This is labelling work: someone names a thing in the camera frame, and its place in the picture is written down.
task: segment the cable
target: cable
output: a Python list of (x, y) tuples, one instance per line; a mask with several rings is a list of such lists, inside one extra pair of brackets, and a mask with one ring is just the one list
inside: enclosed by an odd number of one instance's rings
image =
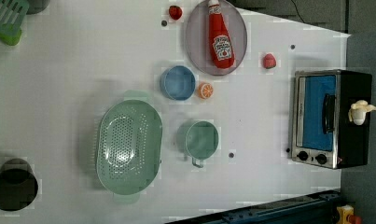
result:
[(295, 5), (296, 12), (298, 13), (298, 16), (299, 16), (299, 18), (301, 19), (301, 21), (304, 22), (304, 23), (306, 23), (306, 22), (304, 21), (304, 19), (301, 17), (301, 15), (299, 14), (298, 6), (296, 6), (295, 1), (293, 1), (293, 0), (290, 0), (290, 1), (293, 3), (293, 5)]

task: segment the small bowl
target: small bowl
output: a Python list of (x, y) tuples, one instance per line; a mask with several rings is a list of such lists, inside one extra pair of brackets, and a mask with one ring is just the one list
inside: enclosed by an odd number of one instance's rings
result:
[(187, 121), (177, 133), (178, 146), (192, 158), (192, 164), (199, 168), (203, 167), (204, 160), (216, 152), (218, 143), (216, 127), (207, 121)]
[(166, 97), (184, 101), (195, 91), (196, 78), (188, 68), (178, 65), (162, 74), (160, 89)]

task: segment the oven window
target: oven window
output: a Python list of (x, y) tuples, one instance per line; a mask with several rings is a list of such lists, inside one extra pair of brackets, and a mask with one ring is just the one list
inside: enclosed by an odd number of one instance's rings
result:
[(331, 151), (333, 148), (333, 133), (324, 133), (323, 109), (326, 95), (336, 94), (336, 77), (306, 77), (304, 88), (302, 146)]

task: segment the orange fruit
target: orange fruit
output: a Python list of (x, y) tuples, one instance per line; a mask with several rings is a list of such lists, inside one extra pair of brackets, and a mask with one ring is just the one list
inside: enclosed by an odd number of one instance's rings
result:
[(203, 82), (202, 84), (200, 84), (197, 91), (198, 91), (200, 98), (208, 99), (212, 96), (212, 94), (214, 92), (214, 88), (212, 87), (211, 84)]

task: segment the red ketchup bottle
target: red ketchup bottle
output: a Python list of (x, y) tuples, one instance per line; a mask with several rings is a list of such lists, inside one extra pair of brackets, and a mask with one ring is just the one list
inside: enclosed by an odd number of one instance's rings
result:
[(230, 68), (234, 65), (234, 52), (228, 29), (223, 22), (218, 0), (210, 0), (209, 7), (209, 46), (211, 57), (218, 68)]

